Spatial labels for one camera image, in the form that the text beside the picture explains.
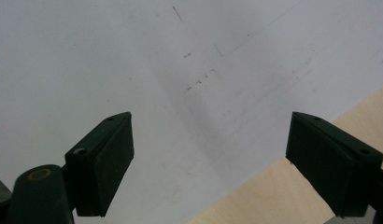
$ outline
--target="black plastic part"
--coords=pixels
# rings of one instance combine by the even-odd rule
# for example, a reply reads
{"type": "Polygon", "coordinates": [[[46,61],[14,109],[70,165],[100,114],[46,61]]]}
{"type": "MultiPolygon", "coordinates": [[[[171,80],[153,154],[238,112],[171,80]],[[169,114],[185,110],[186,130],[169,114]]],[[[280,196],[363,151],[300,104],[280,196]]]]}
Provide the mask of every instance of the black plastic part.
{"type": "Polygon", "coordinates": [[[0,181],[0,222],[6,220],[11,191],[0,181]]]}
{"type": "Polygon", "coordinates": [[[369,204],[377,211],[377,218],[383,219],[383,170],[380,171],[376,181],[372,182],[369,195],[369,204]]]}
{"type": "Polygon", "coordinates": [[[323,119],[294,112],[286,157],[337,216],[364,216],[381,152],[323,119]]]}
{"type": "Polygon", "coordinates": [[[133,157],[129,112],[104,119],[65,154],[79,216],[105,216],[133,157]]]}
{"type": "Polygon", "coordinates": [[[8,209],[7,224],[22,223],[73,223],[61,167],[39,166],[17,179],[8,209]]]}

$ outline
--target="scratch mark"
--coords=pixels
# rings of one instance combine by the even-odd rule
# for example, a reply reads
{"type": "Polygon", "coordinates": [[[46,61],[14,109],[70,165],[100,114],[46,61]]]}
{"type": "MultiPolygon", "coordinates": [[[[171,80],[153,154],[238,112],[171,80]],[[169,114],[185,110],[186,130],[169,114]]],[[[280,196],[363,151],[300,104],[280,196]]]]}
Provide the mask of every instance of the scratch mark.
{"type": "Polygon", "coordinates": [[[218,46],[215,45],[215,49],[217,50],[218,54],[220,55],[220,57],[223,57],[223,54],[220,52],[218,46]]]}
{"type": "Polygon", "coordinates": [[[243,42],[241,42],[240,44],[238,44],[234,49],[232,49],[230,51],[229,54],[232,54],[233,52],[235,52],[236,50],[238,50],[239,48],[241,48],[242,46],[244,46],[246,43],[248,43],[251,39],[253,39],[254,36],[256,36],[258,33],[260,33],[261,31],[267,29],[269,26],[271,26],[274,22],[276,21],[279,21],[281,18],[283,18],[284,16],[286,16],[287,14],[289,14],[294,8],[296,8],[297,6],[299,6],[302,2],[304,2],[304,0],[300,0],[299,2],[297,2],[296,4],[294,4],[293,6],[291,6],[290,8],[286,9],[281,15],[279,15],[278,17],[276,17],[275,19],[273,19],[272,21],[270,21],[269,23],[265,24],[264,27],[260,30],[258,30],[257,32],[252,32],[252,33],[249,33],[248,34],[248,37],[249,39],[247,40],[244,40],[243,42]]]}
{"type": "Polygon", "coordinates": [[[183,58],[187,58],[187,57],[189,57],[191,55],[192,55],[192,53],[190,52],[190,53],[186,54],[185,56],[183,56],[183,58]]]}
{"type": "Polygon", "coordinates": [[[172,8],[173,8],[174,11],[177,13],[177,16],[179,17],[179,19],[180,19],[181,21],[183,21],[182,18],[180,17],[180,15],[179,15],[179,13],[177,12],[177,9],[176,9],[175,7],[172,7],[172,8]]]}

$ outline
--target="white surface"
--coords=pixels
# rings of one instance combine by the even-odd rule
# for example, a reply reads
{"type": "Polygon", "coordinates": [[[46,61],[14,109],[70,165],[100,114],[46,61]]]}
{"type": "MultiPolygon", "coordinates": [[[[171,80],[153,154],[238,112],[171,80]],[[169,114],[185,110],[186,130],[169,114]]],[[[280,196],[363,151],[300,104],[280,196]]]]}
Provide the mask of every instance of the white surface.
{"type": "Polygon", "coordinates": [[[0,178],[133,113],[107,217],[184,223],[383,86],[383,1],[0,0],[0,178]]]}

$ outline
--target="screw hole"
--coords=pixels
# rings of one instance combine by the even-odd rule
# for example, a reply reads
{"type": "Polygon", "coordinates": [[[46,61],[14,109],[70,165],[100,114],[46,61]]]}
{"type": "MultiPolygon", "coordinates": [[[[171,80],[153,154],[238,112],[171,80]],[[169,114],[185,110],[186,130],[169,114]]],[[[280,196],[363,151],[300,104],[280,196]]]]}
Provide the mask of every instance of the screw hole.
{"type": "Polygon", "coordinates": [[[89,152],[86,148],[84,147],[81,147],[81,148],[78,148],[75,150],[75,154],[78,154],[78,155],[84,155],[84,154],[87,154],[87,152],[89,152]]]}
{"type": "Polygon", "coordinates": [[[363,155],[369,155],[370,154],[370,151],[368,149],[360,149],[359,152],[363,155]]]}

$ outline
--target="wooden surface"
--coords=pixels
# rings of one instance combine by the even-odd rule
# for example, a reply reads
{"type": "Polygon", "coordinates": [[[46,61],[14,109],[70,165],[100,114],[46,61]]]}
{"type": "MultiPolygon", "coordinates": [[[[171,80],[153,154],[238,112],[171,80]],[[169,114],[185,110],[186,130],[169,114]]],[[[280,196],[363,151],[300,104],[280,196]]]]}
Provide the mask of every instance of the wooden surface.
{"type": "MultiPolygon", "coordinates": [[[[334,124],[383,152],[383,89],[334,124]]],[[[309,182],[283,158],[189,224],[324,223],[332,216],[309,182]]]]}

